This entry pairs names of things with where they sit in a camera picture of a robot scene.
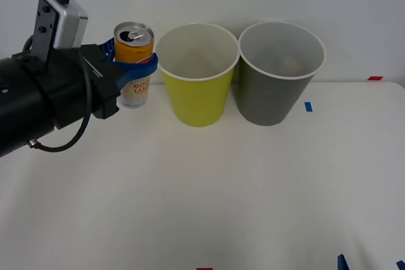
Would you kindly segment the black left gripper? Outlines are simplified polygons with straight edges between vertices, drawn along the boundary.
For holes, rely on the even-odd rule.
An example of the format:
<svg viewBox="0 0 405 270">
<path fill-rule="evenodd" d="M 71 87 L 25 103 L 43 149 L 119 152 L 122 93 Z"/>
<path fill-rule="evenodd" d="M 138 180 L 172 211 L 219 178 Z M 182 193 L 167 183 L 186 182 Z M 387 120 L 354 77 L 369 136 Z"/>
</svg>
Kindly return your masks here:
<svg viewBox="0 0 405 270">
<path fill-rule="evenodd" d="M 115 39 L 73 49 L 51 49 L 46 71 L 40 75 L 51 107 L 54 125 L 62 129 L 83 118 L 86 88 L 83 69 L 90 74 L 92 106 L 90 113 L 105 120 L 118 112 L 116 99 L 128 82 L 152 75 L 158 67 L 153 53 L 145 63 L 114 61 Z"/>
</svg>

